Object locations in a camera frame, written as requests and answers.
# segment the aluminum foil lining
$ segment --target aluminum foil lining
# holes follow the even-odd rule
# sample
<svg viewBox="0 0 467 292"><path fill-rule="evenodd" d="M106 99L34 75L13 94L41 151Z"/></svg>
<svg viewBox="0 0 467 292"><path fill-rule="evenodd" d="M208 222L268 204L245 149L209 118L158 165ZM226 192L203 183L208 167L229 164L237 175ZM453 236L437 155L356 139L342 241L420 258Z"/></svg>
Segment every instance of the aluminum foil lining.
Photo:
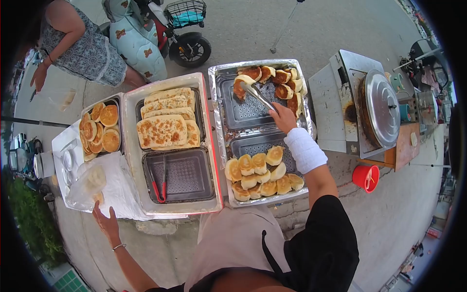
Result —
<svg viewBox="0 0 467 292"><path fill-rule="evenodd" d="M208 69L208 78L209 78L209 88L211 91L211 99L212 99L212 106L214 109L214 123L216 127L217 133L217 143L219 144L219 155L221 158L222 168L225 167L227 160L229 160L229 151L230 148L230 141L234 137L245 137L251 135L258 135L258 134L267 134L271 131L277 131L276 126L268 126L268 127L256 127L252 129L245 129L245 130L238 130L238 131L230 131L225 126L225 113L224 113L224 106L222 104L222 99L220 98L220 89L218 84L216 83L216 78L220 74L224 74L227 71L232 71L232 69L238 69L242 67L250 67L250 66L271 66L276 69L283 69L283 68L296 68L298 72L298 76L303 81L303 88L300 91L302 95L302 114L300 115L299 119L297 120L297 126L305 128L310 136L314 137L316 134L313 133L313 121L311 120L310 116L310 109L308 108L308 88L306 85L306 80L303 76L302 69L300 64L295 59L267 59L267 60L257 60L257 61L246 61L246 62L237 62L237 63L230 63L224 65L217 65L210 67ZM260 205L260 204L269 204L272 202L277 202L284 199L290 199L296 197L298 195L304 194L308 192L308 188L303 188L298 191L292 191L284 195L275 195L271 197L262 197L260 199L252 199L246 202L237 201L234 198L234 194L232 192L231 183L227 181L228 184L228 195L229 195L229 203L233 207L244 207L244 206L253 206L253 205Z"/></svg>

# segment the metal tongs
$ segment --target metal tongs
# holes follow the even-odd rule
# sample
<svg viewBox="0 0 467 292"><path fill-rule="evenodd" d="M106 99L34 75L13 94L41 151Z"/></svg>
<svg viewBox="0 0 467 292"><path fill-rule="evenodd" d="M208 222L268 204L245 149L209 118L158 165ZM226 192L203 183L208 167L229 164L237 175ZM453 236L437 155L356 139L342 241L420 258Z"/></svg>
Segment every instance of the metal tongs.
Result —
<svg viewBox="0 0 467 292"><path fill-rule="evenodd" d="M157 189L156 186L156 181L154 180L153 174L150 171L151 174L151 180L152 180L152 187L154 188L154 191L156 192L157 196L157 201L159 203L165 203L165 200L167 199L167 193L166 193L166 188L167 188L167 159L165 158L164 154L164 175L162 178L162 197L161 194L159 193L159 190Z"/></svg>
<svg viewBox="0 0 467 292"><path fill-rule="evenodd" d="M248 92L250 95L259 100L265 108L267 108L268 110L272 109L273 111L277 112L274 105L272 105L272 103L261 94L260 90L255 85L249 85L241 81L240 86L243 88L244 91Z"/></svg>

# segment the wire basket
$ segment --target wire basket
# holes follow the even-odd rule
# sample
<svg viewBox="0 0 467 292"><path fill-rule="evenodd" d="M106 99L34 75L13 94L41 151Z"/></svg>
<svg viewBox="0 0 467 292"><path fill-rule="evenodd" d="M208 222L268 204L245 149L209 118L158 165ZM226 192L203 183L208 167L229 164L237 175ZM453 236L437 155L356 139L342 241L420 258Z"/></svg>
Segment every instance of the wire basket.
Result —
<svg viewBox="0 0 467 292"><path fill-rule="evenodd" d="M180 0L167 5L164 15L173 28L197 25L206 17L206 4L202 0Z"/></svg>

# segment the silver bracelet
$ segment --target silver bracelet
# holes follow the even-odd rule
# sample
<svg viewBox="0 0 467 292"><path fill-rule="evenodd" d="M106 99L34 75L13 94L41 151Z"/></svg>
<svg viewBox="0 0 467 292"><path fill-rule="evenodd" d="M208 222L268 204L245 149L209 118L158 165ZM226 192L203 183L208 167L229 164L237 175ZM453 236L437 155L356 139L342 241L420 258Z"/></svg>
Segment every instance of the silver bracelet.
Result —
<svg viewBox="0 0 467 292"><path fill-rule="evenodd" d="M120 243L119 245L117 245L116 247L114 247L114 248L112 249L112 251L115 251L115 250L116 250L117 248L119 248L120 246L126 247L127 245L126 245L126 243Z"/></svg>

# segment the red bucket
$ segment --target red bucket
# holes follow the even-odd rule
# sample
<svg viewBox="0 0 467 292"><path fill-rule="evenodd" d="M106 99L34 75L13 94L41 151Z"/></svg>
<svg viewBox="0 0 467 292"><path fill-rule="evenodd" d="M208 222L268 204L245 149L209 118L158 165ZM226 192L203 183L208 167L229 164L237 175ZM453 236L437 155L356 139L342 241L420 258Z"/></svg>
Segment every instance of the red bucket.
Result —
<svg viewBox="0 0 467 292"><path fill-rule="evenodd" d="M368 193L374 191L379 181L378 166L358 165L352 173L352 181Z"/></svg>

